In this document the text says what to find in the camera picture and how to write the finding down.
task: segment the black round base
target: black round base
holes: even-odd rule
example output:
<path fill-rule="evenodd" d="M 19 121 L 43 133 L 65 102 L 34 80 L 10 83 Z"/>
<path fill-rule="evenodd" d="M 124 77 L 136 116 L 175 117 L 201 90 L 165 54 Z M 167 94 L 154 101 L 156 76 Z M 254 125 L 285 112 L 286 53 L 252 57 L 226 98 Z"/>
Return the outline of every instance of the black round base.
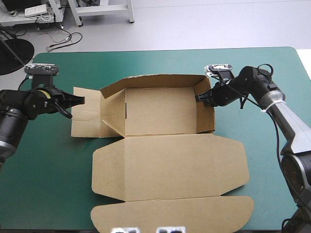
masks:
<path fill-rule="evenodd" d="M 14 51 L 14 53 L 27 64 L 35 53 L 33 45 L 23 39 L 5 40 L 5 43 Z M 23 65 L 14 57 L 14 55 L 0 42 L 0 75 L 12 73 Z"/>

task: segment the unfolded cardboard box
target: unfolded cardboard box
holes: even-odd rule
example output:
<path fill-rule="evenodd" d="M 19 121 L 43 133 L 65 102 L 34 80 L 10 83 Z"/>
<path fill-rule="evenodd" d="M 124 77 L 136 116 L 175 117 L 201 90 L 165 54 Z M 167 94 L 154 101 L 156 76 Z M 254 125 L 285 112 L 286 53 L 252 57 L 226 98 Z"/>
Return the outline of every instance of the unfolded cardboard box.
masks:
<path fill-rule="evenodd" d="M 203 75 L 147 75 L 100 91 L 75 88 L 86 103 L 72 108 L 71 136 L 114 137 L 210 132 L 214 109 L 195 102 L 210 89 Z"/>
<path fill-rule="evenodd" d="M 92 210 L 100 232 L 185 226 L 231 233 L 247 223 L 252 199 L 220 196 L 247 183 L 249 174 L 242 143 L 210 133 L 214 110 L 195 101 L 209 89 L 205 76 L 163 74 L 99 91 L 74 89 L 85 104 L 72 109 L 72 136 L 124 137 L 93 154 L 93 191 L 126 201 Z"/>

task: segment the green tabletop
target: green tabletop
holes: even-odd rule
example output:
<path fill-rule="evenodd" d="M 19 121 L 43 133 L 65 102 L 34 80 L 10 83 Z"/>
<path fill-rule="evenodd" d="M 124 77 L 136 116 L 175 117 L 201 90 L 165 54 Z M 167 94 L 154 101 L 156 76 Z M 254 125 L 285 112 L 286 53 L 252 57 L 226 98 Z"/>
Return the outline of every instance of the green tabletop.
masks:
<path fill-rule="evenodd" d="M 206 64 L 229 63 L 237 75 L 246 65 L 270 63 L 287 104 L 311 125 L 311 84 L 292 48 L 42 53 L 34 62 L 59 65 L 54 84 L 67 92 L 74 86 L 99 89 L 134 75 L 203 74 Z M 227 194 L 255 201 L 244 229 L 279 229 L 296 206 L 278 168 L 270 118 L 250 103 L 240 110 L 236 101 L 216 108 L 216 122 L 215 134 L 239 140 L 246 148 L 250 182 Z M 29 122 L 16 154 L 0 173 L 2 228 L 93 229 L 91 209 L 119 202 L 92 192 L 91 173 L 93 151 L 120 138 L 72 138 L 70 127 L 71 120 L 60 114 Z"/>

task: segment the black robotic arm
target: black robotic arm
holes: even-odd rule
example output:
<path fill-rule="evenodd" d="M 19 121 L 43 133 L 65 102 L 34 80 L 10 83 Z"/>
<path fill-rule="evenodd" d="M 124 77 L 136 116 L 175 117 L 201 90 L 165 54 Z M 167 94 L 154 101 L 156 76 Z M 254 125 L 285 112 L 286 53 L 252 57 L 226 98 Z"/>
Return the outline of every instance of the black robotic arm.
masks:
<path fill-rule="evenodd" d="M 58 66 L 28 64 L 24 70 L 32 77 L 31 90 L 0 91 L 0 168 L 15 153 L 28 120 L 56 112 L 72 118 L 67 108 L 84 104 L 84 97 L 66 93 L 53 85 Z"/>
<path fill-rule="evenodd" d="M 284 233 L 311 233 L 311 128 L 304 123 L 285 103 L 285 95 L 272 81 L 271 72 L 259 67 L 244 67 L 237 77 L 228 64 L 206 66 L 208 77 L 215 78 L 215 86 L 200 95 L 196 101 L 208 106 L 226 106 L 240 99 L 241 108 L 246 100 L 251 101 L 273 119 L 287 142 L 278 155 L 280 168 L 298 210 L 286 226 Z M 250 100 L 252 95 L 256 102 Z"/>

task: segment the white cable tie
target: white cable tie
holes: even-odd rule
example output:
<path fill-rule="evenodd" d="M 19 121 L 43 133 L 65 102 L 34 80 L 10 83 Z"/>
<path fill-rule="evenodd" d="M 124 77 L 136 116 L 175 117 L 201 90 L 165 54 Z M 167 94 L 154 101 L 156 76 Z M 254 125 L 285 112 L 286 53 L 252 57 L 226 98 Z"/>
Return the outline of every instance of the white cable tie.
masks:
<path fill-rule="evenodd" d="M 262 111 L 263 113 L 266 113 L 266 112 L 268 111 L 268 109 L 271 108 L 271 107 L 272 107 L 273 105 L 275 105 L 276 103 L 285 103 L 285 101 L 283 101 L 283 100 L 275 101 L 275 102 L 271 103 L 266 109 L 262 109 L 261 111 Z"/>

